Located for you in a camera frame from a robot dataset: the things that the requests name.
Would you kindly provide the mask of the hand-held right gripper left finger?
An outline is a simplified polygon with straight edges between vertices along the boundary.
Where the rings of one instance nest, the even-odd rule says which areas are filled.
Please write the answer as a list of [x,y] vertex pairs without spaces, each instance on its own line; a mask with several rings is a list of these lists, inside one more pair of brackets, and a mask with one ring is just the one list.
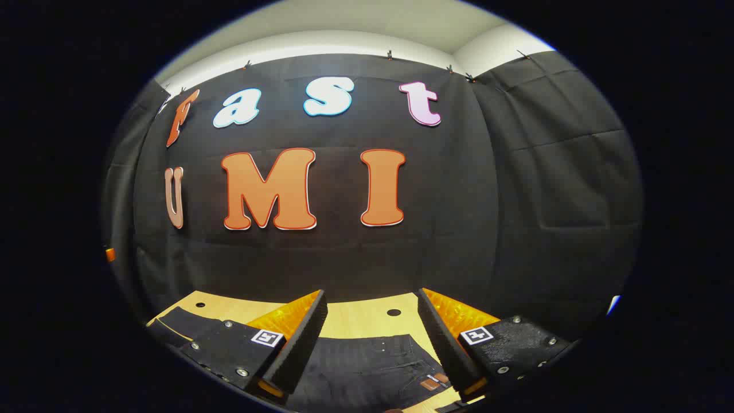
[[237,389],[274,402],[293,394],[327,318],[317,290],[257,317],[218,321],[183,345],[182,355]]

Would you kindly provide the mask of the dark blue jeans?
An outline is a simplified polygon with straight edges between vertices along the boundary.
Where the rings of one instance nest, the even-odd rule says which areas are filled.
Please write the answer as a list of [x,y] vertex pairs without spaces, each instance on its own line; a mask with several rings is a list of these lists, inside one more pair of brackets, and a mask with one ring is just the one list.
[[[216,322],[176,307],[154,319],[149,331],[183,356],[183,345]],[[424,402],[451,385],[438,361],[408,334],[358,339],[319,335],[286,400],[247,394],[296,413],[389,413]]]

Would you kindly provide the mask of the black backdrop cloth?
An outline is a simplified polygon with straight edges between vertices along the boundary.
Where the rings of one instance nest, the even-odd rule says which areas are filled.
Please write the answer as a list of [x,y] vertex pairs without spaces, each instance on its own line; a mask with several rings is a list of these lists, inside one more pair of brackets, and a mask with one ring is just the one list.
[[[290,57],[190,87],[190,112],[150,82],[103,173],[105,243],[150,317],[194,291],[330,302],[426,287],[569,340],[622,292],[643,217],[639,163],[597,87],[559,52],[475,82],[360,54]],[[225,157],[267,177],[309,166],[315,228],[226,228]]]

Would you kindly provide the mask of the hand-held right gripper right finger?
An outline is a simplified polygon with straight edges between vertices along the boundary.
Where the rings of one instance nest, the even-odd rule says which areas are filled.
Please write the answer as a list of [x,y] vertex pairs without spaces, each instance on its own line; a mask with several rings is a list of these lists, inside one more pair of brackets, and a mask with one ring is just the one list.
[[462,402],[514,391],[576,347],[527,317],[498,318],[426,288],[417,311]]

